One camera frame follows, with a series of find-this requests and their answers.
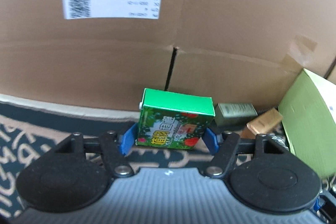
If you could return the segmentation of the copper coloured bar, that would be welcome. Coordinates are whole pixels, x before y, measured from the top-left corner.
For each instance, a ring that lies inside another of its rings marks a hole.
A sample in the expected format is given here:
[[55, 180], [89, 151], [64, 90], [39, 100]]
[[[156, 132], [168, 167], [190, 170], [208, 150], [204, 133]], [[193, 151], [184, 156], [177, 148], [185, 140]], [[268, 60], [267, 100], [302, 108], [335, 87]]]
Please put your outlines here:
[[268, 134], [280, 124], [282, 119], [283, 116], [275, 108], [272, 108], [248, 122], [240, 137], [243, 139], [254, 139], [259, 134]]

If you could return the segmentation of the black patterned mat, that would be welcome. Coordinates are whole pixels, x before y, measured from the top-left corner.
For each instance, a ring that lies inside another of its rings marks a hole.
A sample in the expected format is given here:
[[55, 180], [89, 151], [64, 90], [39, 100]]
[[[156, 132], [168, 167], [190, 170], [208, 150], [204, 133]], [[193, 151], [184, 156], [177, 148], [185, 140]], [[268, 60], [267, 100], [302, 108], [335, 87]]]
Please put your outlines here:
[[280, 128], [219, 150], [137, 147], [125, 111], [1, 104], [1, 223], [335, 223], [335, 184], [286, 148]]

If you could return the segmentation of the olive green small box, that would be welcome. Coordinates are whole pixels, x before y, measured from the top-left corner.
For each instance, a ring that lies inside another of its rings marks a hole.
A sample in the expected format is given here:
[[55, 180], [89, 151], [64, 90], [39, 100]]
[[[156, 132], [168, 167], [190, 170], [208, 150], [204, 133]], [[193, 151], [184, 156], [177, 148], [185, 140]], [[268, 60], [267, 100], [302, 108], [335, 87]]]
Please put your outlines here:
[[215, 108], [215, 123], [219, 127], [246, 124], [257, 117], [251, 103], [219, 103]]

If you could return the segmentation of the large brown cardboard box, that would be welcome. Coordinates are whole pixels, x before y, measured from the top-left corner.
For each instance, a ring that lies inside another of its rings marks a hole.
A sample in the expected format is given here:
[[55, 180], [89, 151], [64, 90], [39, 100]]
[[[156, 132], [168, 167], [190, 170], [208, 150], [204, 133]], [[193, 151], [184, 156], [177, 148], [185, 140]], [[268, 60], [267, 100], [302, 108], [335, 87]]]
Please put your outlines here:
[[145, 88], [278, 104], [335, 59], [335, 0], [161, 0], [159, 19], [64, 19], [62, 0], [1, 0], [1, 93], [137, 110]]

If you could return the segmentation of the lime green storage box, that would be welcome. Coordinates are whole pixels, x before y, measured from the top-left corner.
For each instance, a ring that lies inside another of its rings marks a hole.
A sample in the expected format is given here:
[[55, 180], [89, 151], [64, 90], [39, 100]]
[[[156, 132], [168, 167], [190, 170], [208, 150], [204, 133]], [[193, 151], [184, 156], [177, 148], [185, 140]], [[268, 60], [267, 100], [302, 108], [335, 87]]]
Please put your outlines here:
[[303, 69], [278, 110], [291, 153], [320, 178], [335, 174], [335, 84]]

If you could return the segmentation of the green drink carton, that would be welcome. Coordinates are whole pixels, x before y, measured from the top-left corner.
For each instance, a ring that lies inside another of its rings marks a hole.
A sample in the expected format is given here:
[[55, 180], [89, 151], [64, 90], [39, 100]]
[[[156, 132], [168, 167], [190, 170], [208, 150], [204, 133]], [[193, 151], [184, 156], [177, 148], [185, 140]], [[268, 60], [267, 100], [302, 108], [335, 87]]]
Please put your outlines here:
[[145, 88], [136, 145], [193, 149], [215, 117], [213, 99]]

